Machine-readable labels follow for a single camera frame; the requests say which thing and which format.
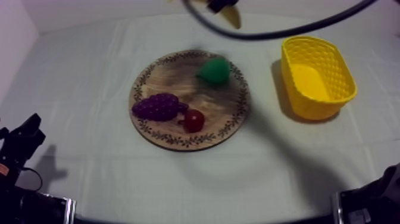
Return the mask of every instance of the red tomato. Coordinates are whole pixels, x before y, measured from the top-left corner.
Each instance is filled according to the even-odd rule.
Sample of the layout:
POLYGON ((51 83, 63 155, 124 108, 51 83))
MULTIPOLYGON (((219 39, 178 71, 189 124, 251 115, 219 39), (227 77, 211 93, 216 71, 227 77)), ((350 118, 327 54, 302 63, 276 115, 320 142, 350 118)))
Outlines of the red tomato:
POLYGON ((185 113, 183 126, 185 127, 185 130, 189 133, 199 132, 201 129, 203 129, 204 120, 204 115, 200 111, 188 110, 185 113))

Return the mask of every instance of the round wooden board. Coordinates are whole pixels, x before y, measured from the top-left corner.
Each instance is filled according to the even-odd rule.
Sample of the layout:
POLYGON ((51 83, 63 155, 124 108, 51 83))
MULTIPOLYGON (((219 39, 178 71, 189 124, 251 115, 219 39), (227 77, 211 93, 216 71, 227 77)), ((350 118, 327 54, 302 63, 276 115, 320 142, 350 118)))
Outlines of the round wooden board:
POLYGON ((243 74, 230 63, 230 80, 223 86, 210 86, 196 77, 207 60, 222 57, 200 50, 168 54, 151 63, 133 83, 129 95, 129 114, 139 133, 151 143, 173 151, 199 151, 217 145, 231 137, 249 113, 249 89, 243 74), (203 129, 186 133, 179 114, 168 122, 138 119, 131 108, 151 95, 175 94, 189 108, 205 116, 203 129))

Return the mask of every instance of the yellow basket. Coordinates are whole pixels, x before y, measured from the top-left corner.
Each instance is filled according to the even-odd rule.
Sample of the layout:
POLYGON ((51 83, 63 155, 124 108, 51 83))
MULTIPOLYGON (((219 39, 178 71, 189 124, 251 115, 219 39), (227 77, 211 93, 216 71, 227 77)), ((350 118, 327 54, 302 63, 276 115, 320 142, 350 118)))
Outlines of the yellow basket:
POLYGON ((286 39, 281 67, 293 112, 305 119, 327 119, 357 94, 339 50, 322 39, 286 39))

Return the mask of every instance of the white tablecloth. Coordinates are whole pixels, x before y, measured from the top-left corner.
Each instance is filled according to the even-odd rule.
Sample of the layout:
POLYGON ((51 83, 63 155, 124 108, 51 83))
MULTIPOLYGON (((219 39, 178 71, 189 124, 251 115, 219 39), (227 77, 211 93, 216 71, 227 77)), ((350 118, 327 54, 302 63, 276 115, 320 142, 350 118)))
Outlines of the white tablecloth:
MULTIPOLYGON (((244 19, 247 30, 309 22, 244 19)), ((335 27, 309 35, 342 51, 358 95, 327 123, 301 123, 282 112, 273 76, 282 40, 227 40, 188 15, 165 15, 41 36, 0 106, 0 125, 41 116, 47 138, 27 166, 42 174, 42 191, 76 199, 85 217, 235 224, 325 214, 331 193, 362 186, 400 161, 400 40, 356 38, 335 27), (221 145, 173 153, 137 133, 128 96, 149 63, 193 48, 224 54, 243 71, 256 114, 221 145)), ((34 176, 20 179, 35 184, 34 176)))

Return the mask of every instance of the green pear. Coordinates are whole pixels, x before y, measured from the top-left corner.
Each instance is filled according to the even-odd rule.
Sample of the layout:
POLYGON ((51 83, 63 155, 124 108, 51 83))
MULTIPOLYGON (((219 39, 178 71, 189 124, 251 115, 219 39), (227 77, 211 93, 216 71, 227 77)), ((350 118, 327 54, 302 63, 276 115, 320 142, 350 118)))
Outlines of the green pear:
POLYGON ((200 68, 197 76, 211 84, 224 84, 229 80, 229 63, 224 58, 212 58, 200 68))

